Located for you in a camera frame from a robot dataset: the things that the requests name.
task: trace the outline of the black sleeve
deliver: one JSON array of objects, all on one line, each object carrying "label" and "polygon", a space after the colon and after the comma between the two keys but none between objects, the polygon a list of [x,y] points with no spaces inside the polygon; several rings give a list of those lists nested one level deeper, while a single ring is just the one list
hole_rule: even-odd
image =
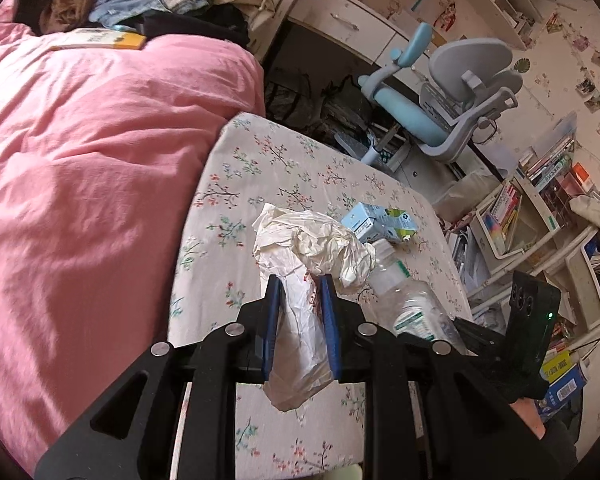
[{"label": "black sleeve", "polygon": [[578,464],[576,447],[567,427],[561,420],[552,418],[544,424],[546,433],[542,444],[554,456],[560,467],[560,478],[565,478]]}]

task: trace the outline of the blue gripper pad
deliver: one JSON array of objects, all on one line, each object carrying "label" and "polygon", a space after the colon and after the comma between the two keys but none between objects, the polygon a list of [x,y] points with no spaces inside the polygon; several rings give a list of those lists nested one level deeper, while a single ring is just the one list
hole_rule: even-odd
[{"label": "blue gripper pad", "polygon": [[276,333],[278,330],[278,314],[285,297],[285,289],[279,277],[271,275],[267,283],[265,299],[267,301],[266,335],[264,336],[264,351],[262,355],[262,373],[264,380],[269,380],[273,367],[273,352],[276,347]]},{"label": "blue gripper pad", "polygon": [[333,378],[337,381],[342,376],[342,356],[340,354],[340,330],[336,321],[334,300],[337,299],[330,274],[320,276],[320,304],[322,307],[322,323],[324,338],[327,343],[327,355]]}]

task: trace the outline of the person's arm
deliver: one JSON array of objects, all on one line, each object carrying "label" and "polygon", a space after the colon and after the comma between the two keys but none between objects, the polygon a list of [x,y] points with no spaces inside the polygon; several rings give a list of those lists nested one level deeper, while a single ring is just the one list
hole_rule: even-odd
[{"label": "person's arm", "polygon": [[576,447],[567,427],[560,420],[555,419],[543,424],[532,399],[518,399],[510,406],[534,432],[546,450],[553,455],[560,467],[561,478],[565,478],[578,464]]}]

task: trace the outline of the blue jeans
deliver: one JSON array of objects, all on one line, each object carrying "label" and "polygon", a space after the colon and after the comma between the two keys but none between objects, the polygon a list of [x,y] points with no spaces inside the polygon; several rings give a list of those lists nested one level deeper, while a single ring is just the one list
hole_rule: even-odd
[{"label": "blue jeans", "polygon": [[117,23],[151,9],[169,12],[163,0],[96,0],[89,21],[113,28]]}]

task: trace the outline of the clear plastic bottle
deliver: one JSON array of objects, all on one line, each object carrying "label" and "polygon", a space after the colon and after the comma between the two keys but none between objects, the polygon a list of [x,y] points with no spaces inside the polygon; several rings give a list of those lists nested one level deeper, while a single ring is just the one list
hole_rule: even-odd
[{"label": "clear plastic bottle", "polygon": [[376,267],[368,283],[378,298],[379,324],[395,335],[408,332],[429,341],[444,339],[466,354],[458,330],[429,283],[411,277],[387,240],[378,240],[373,246]]}]

